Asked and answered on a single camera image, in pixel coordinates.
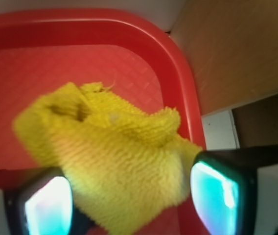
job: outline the red plastic tray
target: red plastic tray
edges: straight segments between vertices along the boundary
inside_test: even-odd
[[[0,169],[35,166],[14,137],[12,119],[40,94],[69,81],[114,85],[115,93],[149,113],[176,107],[179,133],[205,148],[190,68],[165,33],[118,10],[24,11],[0,15]],[[190,198],[138,232],[203,233]]]

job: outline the white wall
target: white wall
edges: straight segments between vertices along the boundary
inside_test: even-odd
[[[170,31],[186,0],[0,0],[0,14],[38,8],[100,7],[139,15],[163,31]]]

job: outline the yellow cloth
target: yellow cloth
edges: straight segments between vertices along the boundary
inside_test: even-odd
[[[13,126],[39,164],[62,168],[82,212],[110,234],[132,234],[189,195],[201,149],[177,134],[179,125],[176,110],[148,115],[102,83],[68,83]]]

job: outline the wooden panel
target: wooden panel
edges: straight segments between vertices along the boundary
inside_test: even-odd
[[[278,144],[278,95],[233,110],[241,147]]]
[[[190,0],[171,37],[203,115],[278,93],[278,0]]]

